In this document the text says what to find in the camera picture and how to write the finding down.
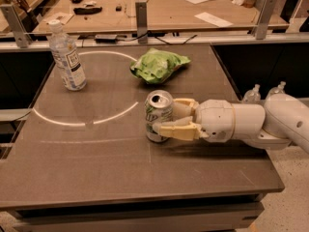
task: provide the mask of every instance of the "green chip bag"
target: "green chip bag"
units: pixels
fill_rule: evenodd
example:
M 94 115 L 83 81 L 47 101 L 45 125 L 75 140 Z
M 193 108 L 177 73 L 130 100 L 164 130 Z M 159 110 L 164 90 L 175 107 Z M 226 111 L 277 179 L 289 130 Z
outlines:
M 151 48 L 137 61 L 132 62 L 131 72 L 147 83 L 163 83 L 180 66 L 189 63 L 188 57 L 176 53 Z

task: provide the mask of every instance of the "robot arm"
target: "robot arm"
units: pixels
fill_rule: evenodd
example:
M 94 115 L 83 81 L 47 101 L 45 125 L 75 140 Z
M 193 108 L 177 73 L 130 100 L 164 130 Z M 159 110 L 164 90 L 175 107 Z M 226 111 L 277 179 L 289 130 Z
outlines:
M 174 109 L 181 119 L 154 124 L 162 136 L 208 142 L 237 139 L 260 149 L 283 149 L 293 141 L 309 153 L 309 108 L 286 94 L 272 95 L 264 107 L 222 100 L 201 104 L 175 100 Z

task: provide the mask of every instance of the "aluminum can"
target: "aluminum can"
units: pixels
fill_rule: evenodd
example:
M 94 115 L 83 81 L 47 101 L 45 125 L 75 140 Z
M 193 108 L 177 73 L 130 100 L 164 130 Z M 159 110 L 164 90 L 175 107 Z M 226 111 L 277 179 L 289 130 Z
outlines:
M 168 137 L 161 136 L 153 130 L 155 122 L 173 120 L 173 97 L 164 90 L 152 91 L 145 101 L 146 135 L 153 142 L 164 142 Z

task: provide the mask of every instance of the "clear plastic bottle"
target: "clear plastic bottle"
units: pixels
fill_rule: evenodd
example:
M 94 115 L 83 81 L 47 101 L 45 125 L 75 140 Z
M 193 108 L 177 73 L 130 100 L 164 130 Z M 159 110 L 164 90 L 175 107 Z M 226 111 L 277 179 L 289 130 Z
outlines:
M 268 95 L 266 97 L 269 98 L 270 96 L 274 94 L 285 94 L 286 92 L 284 91 L 284 86 L 286 85 L 285 81 L 281 81 L 280 84 L 277 87 L 273 87 L 272 89 L 269 90 Z
M 48 24 L 52 31 L 49 46 L 65 87 L 72 91 L 82 89 L 86 85 L 86 77 L 76 52 L 75 40 L 64 33 L 60 20 L 54 19 Z
M 254 88 L 251 90 L 248 90 L 242 99 L 242 103 L 248 103 L 248 104 L 254 104 L 254 103 L 259 103 L 261 100 L 261 95 L 260 95 L 260 85 L 255 84 Z

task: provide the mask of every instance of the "metal post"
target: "metal post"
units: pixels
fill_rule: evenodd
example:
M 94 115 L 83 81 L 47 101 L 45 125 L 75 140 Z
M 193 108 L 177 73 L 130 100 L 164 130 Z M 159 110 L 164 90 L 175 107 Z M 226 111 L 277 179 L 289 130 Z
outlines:
M 138 42 L 141 44 L 145 44 L 148 42 L 147 2 L 135 2 L 135 11 Z
M 13 32 L 16 44 L 20 48 L 26 48 L 32 42 L 31 37 L 26 32 L 14 6 L 12 4 L 0 5 L 4 17 L 8 20 Z
M 255 36 L 256 40 L 262 40 L 267 35 L 267 28 L 269 25 L 270 18 L 273 13 L 274 6 L 277 0 L 264 0 L 260 16 L 258 19 L 258 24 L 252 30 L 252 35 Z

